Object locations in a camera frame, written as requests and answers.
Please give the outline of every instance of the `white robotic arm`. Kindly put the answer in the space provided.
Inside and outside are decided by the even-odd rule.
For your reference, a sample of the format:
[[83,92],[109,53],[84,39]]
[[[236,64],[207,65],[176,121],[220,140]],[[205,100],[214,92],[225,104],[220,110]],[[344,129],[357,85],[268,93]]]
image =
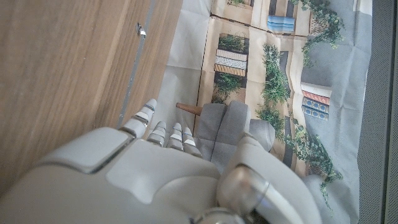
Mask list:
[[164,122],[141,139],[155,107],[45,156],[0,199],[0,223],[321,223],[303,182],[249,134],[221,175],[178,123],[167,142]]

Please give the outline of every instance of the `wooden door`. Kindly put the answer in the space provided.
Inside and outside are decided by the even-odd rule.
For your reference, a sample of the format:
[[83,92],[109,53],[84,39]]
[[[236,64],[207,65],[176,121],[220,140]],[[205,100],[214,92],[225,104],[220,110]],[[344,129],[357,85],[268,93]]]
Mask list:
[[116,126],[149,6],[0,2],[0,194],[49,151]]

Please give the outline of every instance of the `green plant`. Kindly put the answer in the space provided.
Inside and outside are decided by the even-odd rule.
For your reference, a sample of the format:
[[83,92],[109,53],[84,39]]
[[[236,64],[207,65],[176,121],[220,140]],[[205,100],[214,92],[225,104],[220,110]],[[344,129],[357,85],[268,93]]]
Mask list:
[[244,38],[230,34],[224,37],[220,37],[218,39],[218,48],[223,50],[235,50],[238,52],[243,52]]
[[303,126],[299,125],[296,119],[292,120],[295,125],[295,137],[292,139],[290,135],[287,135],[285,143],[293,149],[298,159],[305,161],[310,167],[320,170],[319,175],[323,177],[320,190],[327,207],[332,210],[328,203],[326,185],[342,179],[343,176],[334,169],[330,156],[321,143],[319,136],[309,134]]
[[263,121],[268,121],[275,129],[275,137],[280,141],[284,140],[285,120],[279,116],[279,111],[268,105],[262,106],[261,110],[256,110],[257,117]]
[[232,5],[237,6],[238,4],[243,3],[243,0],[231,0]]
[[212,103],[224,103],[232,92],[241,88],[241,77],[228,73],[220,73],[213,91]]
[[304,54],[304,65],[312,66],[313,63],[308,56],[310,50],[314,45],[320,42],[329,43],[333,49],[337,48],[337,42],[344,39],[340,34],[341,28],[344,27],[342,18],[337,16],[337,12],[328,8],[330,1],[328,0],[290,0],[293,4],[298,4],[300,1],[303,3],[302,9],[307,10],[308,8],[312,12],[313,18],[323,25],[327,25],[327,28],[314,39],[308,40],[305,43],[302,52]]
[[266,82],[261,95],[266,103],[272,103],[273,105],[284,103],[289,97],[289,92],[285,87],[287,79],[279,67],[279,59],[282,54],[275,45],[264,44],[263,50]]

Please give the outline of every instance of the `wooden stick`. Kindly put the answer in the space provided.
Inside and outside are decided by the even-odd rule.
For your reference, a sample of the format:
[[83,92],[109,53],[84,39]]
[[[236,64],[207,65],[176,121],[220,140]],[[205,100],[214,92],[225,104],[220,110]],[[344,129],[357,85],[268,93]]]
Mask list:
[[183,104],[183,103],[177,103],[175,106],[176,106],[177,108],[180,108],[180,109],[182,109],[182,110],[188,111],[189,113],[196,114],[196,115],[198,115],[198,116],[200,116],[201,111],[202,111],[202,109],[203,109],[203,108],[200,107],[200,106],[186,105],[186,104]]

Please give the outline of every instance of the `wooden panel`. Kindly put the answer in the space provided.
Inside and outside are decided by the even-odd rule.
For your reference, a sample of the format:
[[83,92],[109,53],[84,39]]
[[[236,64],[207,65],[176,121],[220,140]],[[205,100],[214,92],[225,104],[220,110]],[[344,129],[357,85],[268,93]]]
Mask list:
[[[149,3],[2,1],[0,194],[47,152],[114,122]],[[103,97],[112,98],[104,105]]]
[[123,124],[149,99],[157,99],[182,0],[156,1]]
[[242,77],[245,75],[244,73],[246,72],[243,69],[238,69],[238,68],[233,68],[233,67],[228,67],[225,65],[218,65],[218,64],[215,64],[214,71],[229,73],[229,74],[233,74],[233,75],[239,75]]
[[[146,9],[146,12],[150,5],[150,1],[144,1],[142,3],[141,1],[137,1],[136,3],[137,4],[130,4],[128,12],[134,12],[137,9],[140,10],[142,5]],[[113,61],[110,67],[111,75],[106,77],[106,83],[104,83],[104,86],[102,86],[102,88],[104,88],[104,92],[101,96],[101,101],[95,116],[95,128],[102,126],[116,128],[118,124],[119,115],[123,107],[127,86],[131,76],[131,71],[136,59],[136,44],[138,44],[138,41],[134,42],[134,44],[131,44],[131,39],[137,37],[137,34],[135,33],[136,25],[137,22],[134,20],[134,14],[129,13],[126,17],[119,44],[116,49],[115,58],[119,58],[119,60],[116,59]]]

